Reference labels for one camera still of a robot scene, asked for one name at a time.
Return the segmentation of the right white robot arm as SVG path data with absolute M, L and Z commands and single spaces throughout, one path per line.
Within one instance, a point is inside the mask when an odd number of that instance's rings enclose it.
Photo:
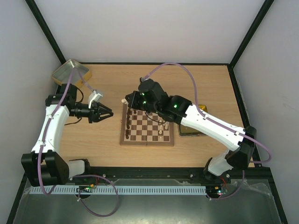
M 226 146 L 224 153 L 206 163 L 204 178 L 207 182 L 215 182 L 233 168 L 248 168 L 255 147 L 255 128 L 234 126 L 203 111 L 182 96 L 169 96 L 152 79 L 141 81 L 138 89 L 126 95 L 122 103 L 130 109 L 153 112 L 167 122 L 198 130 Z

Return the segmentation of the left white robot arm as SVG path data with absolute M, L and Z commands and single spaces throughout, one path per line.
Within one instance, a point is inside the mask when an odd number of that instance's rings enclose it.
M 49 95 L 45 104 L 46 116 L 38 140 L 31 153 L 23 154 L 21 158 L 25 174 L 33 187 L 40 184 L 64 185 L 69 178 L 88 170 L 87 159 L 65 162 L 59 155 L 64 126 L 70 116 L 87 118 L 89 123 L 113 116 L 112 109 L 102 103 L 77 103 L 70 94 Z

